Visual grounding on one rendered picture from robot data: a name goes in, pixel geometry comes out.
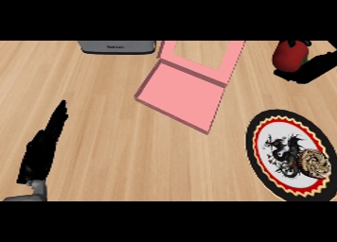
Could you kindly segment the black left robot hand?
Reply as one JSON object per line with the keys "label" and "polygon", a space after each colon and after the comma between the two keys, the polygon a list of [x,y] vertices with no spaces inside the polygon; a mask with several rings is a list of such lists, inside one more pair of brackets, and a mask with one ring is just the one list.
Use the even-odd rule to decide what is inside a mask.
{"label": "black left robot hand", "polygon": [[61,135],[64,120],[67,119],[66,102],[61,101],[51,113],[47,126],[38,131],[32,141],[26,145],[26,151],[18,167],[15,182],[24,184],[29,181],[44,181],[49,172],[55,144]]}

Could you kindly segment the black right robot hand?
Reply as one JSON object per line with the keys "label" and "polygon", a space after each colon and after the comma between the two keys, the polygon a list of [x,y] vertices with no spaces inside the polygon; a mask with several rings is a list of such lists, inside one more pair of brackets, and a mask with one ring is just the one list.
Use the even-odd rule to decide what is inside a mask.
{"label": "black right robot hand", "polygon": [[337,41],[329,41],[335,48],[333,52],[315,56],[307,63],[301,65],[293,73],[286,73],[274,68],[273,74],[287,81],[305,84],[321,76],[333,67],[337,67]]}

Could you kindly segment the red tomato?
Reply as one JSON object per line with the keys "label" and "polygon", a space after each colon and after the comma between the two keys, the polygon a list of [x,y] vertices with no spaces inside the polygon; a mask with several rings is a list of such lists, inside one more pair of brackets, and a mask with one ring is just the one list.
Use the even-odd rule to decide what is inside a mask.
{"label": "red tomato", "polygon": [[310,41],[280,41],[271,54],[273,67],[286,73],[293,73],[307,63]]}

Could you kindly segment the pink open cardboard box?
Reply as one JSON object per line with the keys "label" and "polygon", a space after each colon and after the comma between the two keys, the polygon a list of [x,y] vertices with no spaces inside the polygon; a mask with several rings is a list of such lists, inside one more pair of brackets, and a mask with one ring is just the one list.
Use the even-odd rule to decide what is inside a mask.
{"label": "pink open cardboard box", "polygon": [[157,61],[134,98],[146,107],[208,134],[244,41],[228,42],[218,70],[178,57],[175,44],[177,41],[162,41]]}

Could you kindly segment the dragon print round plate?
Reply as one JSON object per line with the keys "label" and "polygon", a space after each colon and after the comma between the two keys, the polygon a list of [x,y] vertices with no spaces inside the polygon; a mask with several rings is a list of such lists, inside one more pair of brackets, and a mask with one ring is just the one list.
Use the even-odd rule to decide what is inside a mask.
{"label": "dragon print round plate", "polygon": [[[305,149],[320,151],[330,162],[330,175],[314,179],[299,171]],[[255,175],[286,201],[329,201],[337,195],[337,153],[318,127],[284,110],[259,112],[246,127],[246,157]]]}

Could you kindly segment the beige swirled bread roll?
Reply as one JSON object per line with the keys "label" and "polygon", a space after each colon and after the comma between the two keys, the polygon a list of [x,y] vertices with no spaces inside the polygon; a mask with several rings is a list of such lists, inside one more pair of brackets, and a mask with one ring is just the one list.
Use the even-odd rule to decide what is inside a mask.
{"label": "beige swirled bread roll", "polygon": [[330,175],[330,162],[315,149],[305,149],[298,158],[301,173],[314,179],[324,179]]}

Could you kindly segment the grey appliance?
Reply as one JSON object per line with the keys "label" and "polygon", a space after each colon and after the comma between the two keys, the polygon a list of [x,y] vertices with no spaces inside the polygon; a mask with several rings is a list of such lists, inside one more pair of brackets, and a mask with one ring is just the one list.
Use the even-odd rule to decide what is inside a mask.
{"label": "grey appliance", "polygon": [[80,50],[89,54],[150,54],[154,41],[79,41]]}

